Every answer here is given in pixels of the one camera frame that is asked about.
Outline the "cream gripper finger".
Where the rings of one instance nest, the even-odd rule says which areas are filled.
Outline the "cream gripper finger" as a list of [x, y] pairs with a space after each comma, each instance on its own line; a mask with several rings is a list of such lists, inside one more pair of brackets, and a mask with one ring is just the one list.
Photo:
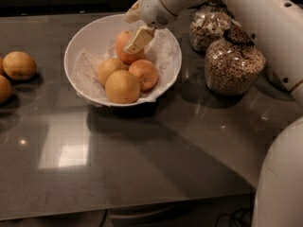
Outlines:
[[132, 24], [141, 20], [141, 2], [142, 0], [137, 0], [124, 14], [126, 23]]
[[131, 39], [124, 46], [124, 51], [129, 54], [140, 52], [154, 38], [154, 29], [150, 26], [137, 26]]

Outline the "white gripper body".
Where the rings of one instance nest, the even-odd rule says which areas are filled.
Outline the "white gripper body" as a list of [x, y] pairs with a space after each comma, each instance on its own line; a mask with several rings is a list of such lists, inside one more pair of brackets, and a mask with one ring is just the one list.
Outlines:
[[176, 16], [165, 8], [161, 0], [141, 0], [139, 18], [156, 29], [166, 28], [176, 20]]

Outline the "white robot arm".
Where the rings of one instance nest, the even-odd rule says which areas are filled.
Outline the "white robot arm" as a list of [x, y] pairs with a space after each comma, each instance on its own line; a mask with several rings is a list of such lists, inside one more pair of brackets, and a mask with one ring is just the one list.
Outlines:
[[[125, 21], [149, 30], [172, 24], [207, 0], [138, 0]], [[290, 0], [223, 0], [297, 103], [303, 103], [303, 10]], [[303, 227], [303, 120], [270, 146], [259, 175], [251, 227]]]

